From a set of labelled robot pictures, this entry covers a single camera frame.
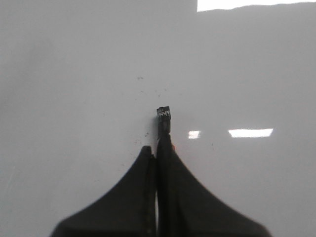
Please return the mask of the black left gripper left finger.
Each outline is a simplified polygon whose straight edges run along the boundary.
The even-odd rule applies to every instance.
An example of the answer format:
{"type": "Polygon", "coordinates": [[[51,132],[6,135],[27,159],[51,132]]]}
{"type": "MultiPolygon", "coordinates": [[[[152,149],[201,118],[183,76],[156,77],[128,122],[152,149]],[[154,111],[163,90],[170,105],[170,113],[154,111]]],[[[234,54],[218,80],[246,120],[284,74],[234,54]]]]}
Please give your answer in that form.
{"type": "Polygon", "coordinates": [[[100,199],[62,220],[53,237],[156,236],[156,159],[143,146],[136,161],[100,199]]]}

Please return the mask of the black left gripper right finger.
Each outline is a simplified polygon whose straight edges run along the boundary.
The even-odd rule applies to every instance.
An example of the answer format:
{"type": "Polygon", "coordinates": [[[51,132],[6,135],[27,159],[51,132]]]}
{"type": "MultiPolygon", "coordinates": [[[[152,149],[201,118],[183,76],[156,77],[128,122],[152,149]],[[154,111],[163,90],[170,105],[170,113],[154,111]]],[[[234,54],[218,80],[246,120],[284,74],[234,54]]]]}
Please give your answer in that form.
{"type": "Polygon", "coordinates": [[[159,139],[158,235],[160,237],[269,237],[261,224],[209,192],[173,149],[170,135],[159,139]]]}

